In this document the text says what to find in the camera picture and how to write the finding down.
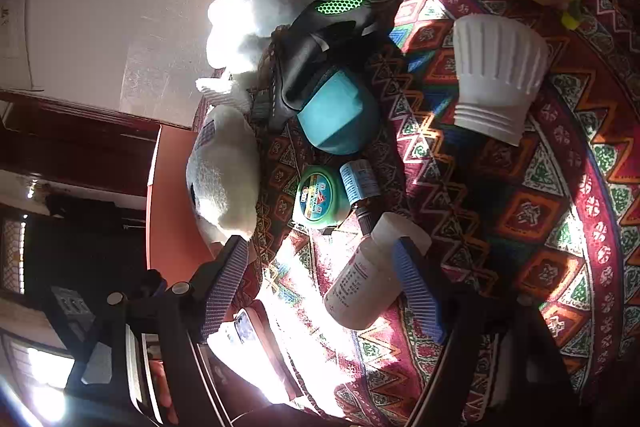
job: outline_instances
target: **sunlight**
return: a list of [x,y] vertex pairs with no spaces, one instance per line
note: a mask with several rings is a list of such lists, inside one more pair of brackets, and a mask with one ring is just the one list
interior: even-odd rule
[[71,369],[74,367],[74,359],[39,351],[33,347],[27,349],[27,354],[33,378],[41,384],[58,389],[65,388]]
[[31,180],[31,184],[29,185],[29,190],[27,190],[27,198],[29,199],[33,198],[33,194],[36,190],[37,183],[38,183],[38,180]]
[[0,391],[2,391],[8,405],[20,415],[22,420],[24,420],[29,427],[42,427],[40,420],[38,420],[28,407],[22,403],[20,397],[15,394],[13,388],[3,377],[0,377]]
[[[350,375],[340,370],[335,359],[327,359],[327,350],[322,344],[335,349],[342,357],[358,363],[353,333],[336,323],[326,311],[322,296],[308,270],[296,255],[289,237],[282,242],[273,266],[287,267],[288,277],[295,281],[296,293],[303,299],[304,313],[310,321],[310,325],[306,325],[294,308],[278,298],[278,285],[272,279],[271,272],[265,272],[257,299],[264,304],[272,325],[278,325],[272,327],[272,330],[280,349],[290,354],[318,407],[328,414],[343,417],[344,410],[336,402],[334,390],[348,383]],[[322,333],[323,340],[312,331]]]
[[62,420],[66,412],[65,395],[48,385],[33,388],[33,404],[38,413],[50,422]]
[[271,403],[287,403],[289,395],[269,361],[256,343],[243,343],[233,322],[222,323],[207,339],[213,353],[247,382],[260,389]]
[[[349,252],[353,250],[354,241],[359,242],[359,240],[360,237],[353,233],[340,232],[337,230],[332,234],[332,253],[337,250],[344,251],[347,254],[343,259],[340,259],[339,256],[338,259],[333,259],[334,256],[332,256],[332,261],[334,261],[333,266],[326,266],[323,263],[323,267],[326,270],[326,276],[331,280],[335,280],[337,278],[338,274],[350,258]],[[283,242],[283,247],[285,246],[285,243],[290,243],[288,238]],[[314,330],[319,329],[322,332],[322,335],[326,339],[325,343],[332,349],[340,352],[340,354],[352,354],[353,360],[358,360],[358,355],[354,352],[352,331],[343,328],[327,312],[319,289],[311,279],[308,269],[306,269],[300,261],[300,257],[295,256],[294,248],[281,248],[278,251],[275,260],[279,264],[286,264],[288,266],[288,277],[292,281],[295,281],[296,293],[304,300],[304,311],[311,321],[312,328],[314,328]],[[387,324],[387,322],[384,318],[379,317],[374,323],[374,326],[380,328],[385,324]],[[395,357],[389,355],[388,357],[385,357],[384,365],[395,361]]]

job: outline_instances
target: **blue label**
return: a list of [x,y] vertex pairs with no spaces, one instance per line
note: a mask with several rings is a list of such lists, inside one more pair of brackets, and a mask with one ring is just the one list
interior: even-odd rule
[[349,204],[380,195],[376,176],[366,160],[345,163],[340,167],[340,176],[347,191]]
[[322,219],[331,207],[331,200],[331,184],[324,174],[315,172],[303,182],[299,205],[309,221]]

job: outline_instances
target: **red patterned fabric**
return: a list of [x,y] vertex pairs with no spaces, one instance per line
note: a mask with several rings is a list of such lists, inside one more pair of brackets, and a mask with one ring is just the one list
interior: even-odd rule
[[[640,40],[618,1],[584,0],[584,23],[569,32],[527,0],[405,0],[392,42],[367,65],[384,121],[362,156],[386,207],[430,233],[453,280],[536,301],[584,399],[640,334]],[[515,18],[548,43],[550,72],[517,148],[453,125],[452,26],[469,13]],[[366,331],[338,326],[322,296],[357,245],[357,222],[329,238],[291,220],[303,169],[348,158],[313,149],[295,119],[281,136],[258,130],[258,140],[258,261],[236,306],[262,288],[307,407],[404,424],[440,348],[402,296]],[[493,353],[485,339],[466,421],[482,416]]]

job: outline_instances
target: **white paper cup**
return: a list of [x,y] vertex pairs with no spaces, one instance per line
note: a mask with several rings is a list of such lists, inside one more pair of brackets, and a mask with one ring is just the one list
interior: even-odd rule
[[545,39],[513,19],[467,15],[454,25],[454,50],[455,124],[518,145],[548,67]]

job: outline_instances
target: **window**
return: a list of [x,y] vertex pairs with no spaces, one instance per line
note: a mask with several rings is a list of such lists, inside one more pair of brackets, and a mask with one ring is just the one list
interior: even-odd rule
[[23,389],[25,398],[33,404],[35,412],[52,423],[60,421],[66,409],[63,390],[74,359],[36,349],[9,337],[4,338],[4,343],[8,348],[14,377]]
[[0,274],[2,289],[24,293],[24,233],[26,223],[5,219],[2,222]]

